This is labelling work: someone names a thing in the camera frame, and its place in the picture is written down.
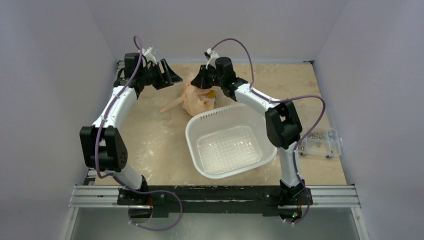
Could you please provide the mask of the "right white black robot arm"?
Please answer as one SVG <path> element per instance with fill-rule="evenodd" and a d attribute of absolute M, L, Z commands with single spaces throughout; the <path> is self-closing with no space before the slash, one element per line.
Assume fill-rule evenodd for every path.
<path fill-rule="evenodd" d="M 226 97 L 245 104 L 263 116 L 267 138 L 279 154 L 281 200 L 292 204 L 301 195 L 305 195 L 308 200 L 312 199 L 298 166 L 297 148 L 303 126 L 291 100 L 274 100 L 258 91 L 251 83 L 236 75 L 232 60 L 226 56 L 207 57 L 207 63 L 200 66 L 191 84 L 200 89 L 218 87 Z"/>

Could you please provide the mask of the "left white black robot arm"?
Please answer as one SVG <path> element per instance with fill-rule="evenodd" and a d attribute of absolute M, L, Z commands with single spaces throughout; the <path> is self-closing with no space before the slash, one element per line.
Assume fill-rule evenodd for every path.
<path fill-rule="evenodd" d="M 79 131 L 85 165 L 96 170 L 99 179 L 113 178 L 130 191 L 130 199 L 138 205 L 149 199 L 147 181 L 128 164 L 120 128 L 146 86 L 160 90 L 181 81 L 165 59 L 156 60 L 152 47 L 127 53 L 102 113 Z"/>

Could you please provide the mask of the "orange translucent plastic bag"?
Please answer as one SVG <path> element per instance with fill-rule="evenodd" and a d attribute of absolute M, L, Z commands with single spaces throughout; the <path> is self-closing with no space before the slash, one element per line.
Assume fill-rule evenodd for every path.
<path fill-rule="evenodd" d="M 200 89 L 191 85 L 190 82 L 195 76 L 196 75 L 194 73 L 190 73 L 188 75 L 188 78 L 183 81 L 184 87 L 182 89 L 181 96 L 165 105 L 160 110 L 161 113 L 166 112 L 176 107 L 177 105 L 181 105 L 181 107 L 191 116 L 196 116 L 198 114 L 211 111 L 215 108 L 217 92 L 220 89 L 215 86 L 208 89 Z M 208 99 L 205 97 L 205 94 L 211 90 L 215 91 L 216 97 L 213 99 Z"/>

